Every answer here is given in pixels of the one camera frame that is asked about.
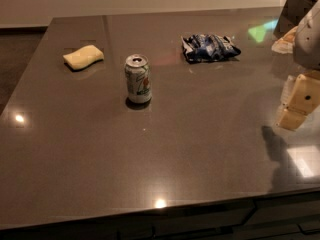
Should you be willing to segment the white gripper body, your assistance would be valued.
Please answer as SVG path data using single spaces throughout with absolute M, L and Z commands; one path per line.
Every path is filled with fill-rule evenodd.
M 293 57 L 297 64 L 305 68 L 320 70 L 320 0 L 297 27 Z

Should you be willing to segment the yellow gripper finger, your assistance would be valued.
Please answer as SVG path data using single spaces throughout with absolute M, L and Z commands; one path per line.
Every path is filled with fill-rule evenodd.
M 289 75 L 287 80 L 284 83 L 282 94 L 281 94 L 281 103 L 287 104 L 292 93 L 296 78 L 292 75 Z
M 307 71 L 296 78 L 287 104 L 279 107 L 276 125 L 287 129 L 298 129 L 307 116 L 320 105 L 320 72 Z

